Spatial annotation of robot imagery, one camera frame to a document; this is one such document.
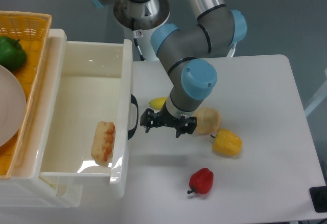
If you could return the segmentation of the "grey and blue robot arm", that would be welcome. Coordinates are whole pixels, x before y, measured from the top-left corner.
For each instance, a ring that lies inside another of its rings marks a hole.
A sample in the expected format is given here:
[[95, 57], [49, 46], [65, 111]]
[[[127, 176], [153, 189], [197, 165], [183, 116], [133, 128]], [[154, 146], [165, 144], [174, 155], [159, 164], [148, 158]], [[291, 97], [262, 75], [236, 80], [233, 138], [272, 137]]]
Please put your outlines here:
[[215, 68], [204, 58], [213, 50], [234, 48], [245, 37], [243, 14], [229, 10], [224, 0], [189, 0], [197, 25], [182, 31], [168, 23], [168, 0], [91, 1], [96, 8], [114, 5], [114, 16], [140, 60], [159, 60], [173, 84], [163, 107], [137, 115], [137, 125], [146, 131], [171, 127], [177, 136], [192, 134], [197, 126], [194, 112], [217, 82]]

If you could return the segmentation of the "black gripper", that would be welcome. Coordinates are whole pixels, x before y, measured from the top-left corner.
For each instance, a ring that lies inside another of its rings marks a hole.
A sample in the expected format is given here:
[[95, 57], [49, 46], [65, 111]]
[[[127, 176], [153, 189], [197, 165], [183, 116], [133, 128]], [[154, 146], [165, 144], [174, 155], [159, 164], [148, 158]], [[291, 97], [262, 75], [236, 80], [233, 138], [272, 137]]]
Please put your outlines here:
[[176, 118], [166, 110], [156, 113], [154, 110], [147, 108], [141, 115], [140, 126], [145, 128], [145, 133], [148, 133], [151, 128], [158, 128], [163, 126], [175, 128], [175, 137], [179, 138], [185, 133], [191, 135], [194, 132], [197, 127], [197, 118], [187, 118], [185, 116]]

